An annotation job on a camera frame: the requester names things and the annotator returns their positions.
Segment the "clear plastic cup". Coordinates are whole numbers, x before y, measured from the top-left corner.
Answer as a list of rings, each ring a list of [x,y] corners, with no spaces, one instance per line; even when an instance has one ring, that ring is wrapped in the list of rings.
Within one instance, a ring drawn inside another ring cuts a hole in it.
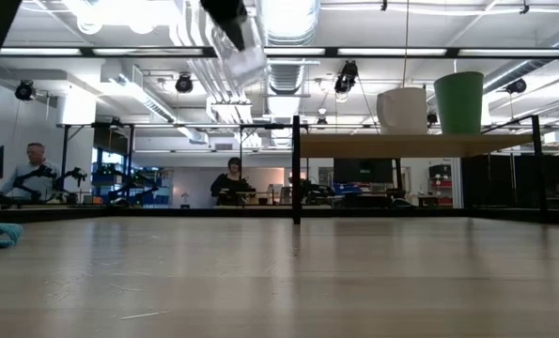
[[[249,16],[240,16],[224,25],[215,23],[210,42],[225,76],[237,90],[265,77],[267,56],[256,21]]]

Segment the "white ceramic mug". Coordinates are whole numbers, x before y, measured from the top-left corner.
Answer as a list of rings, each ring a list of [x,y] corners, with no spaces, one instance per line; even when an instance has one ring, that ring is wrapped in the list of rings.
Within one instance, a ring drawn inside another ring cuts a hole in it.
[[[403,87],[377,96],[376,110],[381,134],[427,134],[427,93],[418,87]]]

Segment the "green plastic cup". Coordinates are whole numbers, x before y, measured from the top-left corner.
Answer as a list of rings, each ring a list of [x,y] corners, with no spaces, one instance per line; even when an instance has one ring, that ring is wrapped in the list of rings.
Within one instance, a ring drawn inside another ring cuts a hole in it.
[[[484,75],[452,73],[434,83],[442,134],[477,135],[481,130]]]

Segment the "wooden shelf with black legs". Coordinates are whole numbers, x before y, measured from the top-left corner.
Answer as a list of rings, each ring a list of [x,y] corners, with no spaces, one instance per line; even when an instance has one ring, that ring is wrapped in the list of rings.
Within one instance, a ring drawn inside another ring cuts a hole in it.
[[[302,133],[307,129],[295,117],[290,125],[292,131],[292,170],[295,179],[300,179],[301,160],[317,158],[366,158],[366,159],[403,159],[403,158],[451,158],[460,160],[490,154],[497,150],[531,143],[533,145],[536,187],[538,194],[537,209],[514,209],[493,207],[459,207],[453,209],[416,209],[411,217],[469,217],[507,221],[546,223],[551,216],[546,200],[545,170],[540,135],[539,117],[529,115],[530,135],[497,134],[498,129],[511,127],[518,119],[491,127],[479,135],[344,135]]]

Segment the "person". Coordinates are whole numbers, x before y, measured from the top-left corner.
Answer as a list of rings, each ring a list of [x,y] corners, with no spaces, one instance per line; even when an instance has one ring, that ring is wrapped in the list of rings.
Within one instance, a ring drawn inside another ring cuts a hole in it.
[[[45,146],[30,143],[27,163],[18,164],[0,188],[0,193],[24,201],[45,201],[54,192],[54,181],[61,176],[57,164],[45,156]]]
[[[227,172],[220,174],[210,186],[211,196],[217,206],[243,205],[247,197],[254,196],[255,188],[241,176],[241,159],[234,157],[227,162]]]

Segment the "silver ceiling air duct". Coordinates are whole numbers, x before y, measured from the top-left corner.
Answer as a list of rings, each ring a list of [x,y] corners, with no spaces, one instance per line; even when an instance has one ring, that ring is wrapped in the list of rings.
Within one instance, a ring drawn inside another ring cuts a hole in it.
[[[272,47],[310,45],[318,26],[320,0],[256,0],[256,16],[264,42]],[[270,65],[269,87],[278,95],[296,94],[306,66]]]

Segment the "black overhead frame bar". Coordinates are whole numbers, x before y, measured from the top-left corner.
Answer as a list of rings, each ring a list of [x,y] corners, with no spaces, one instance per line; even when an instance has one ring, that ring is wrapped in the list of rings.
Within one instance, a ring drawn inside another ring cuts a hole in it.
[[[559,60],[559,48],[428,48],[428,47],[266,47],[270,58],[411,58]],[[211,47],[4,47],[1,57],[35,58],[213,58]]]

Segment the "black aluminium table rail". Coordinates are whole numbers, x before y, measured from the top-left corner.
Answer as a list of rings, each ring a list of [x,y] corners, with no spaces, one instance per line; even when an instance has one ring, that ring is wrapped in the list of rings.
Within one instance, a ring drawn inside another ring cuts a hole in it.
[[[0,209],[2,223],[38,223],[102,217],[178,218],[282,218],[291,219],[291,208],[123,208],[53,207]],[[475,208],[475,209],[381,209],[381,208],[304,208],[302,218],[477,218],[528,223],[559,224],[559,209]]]

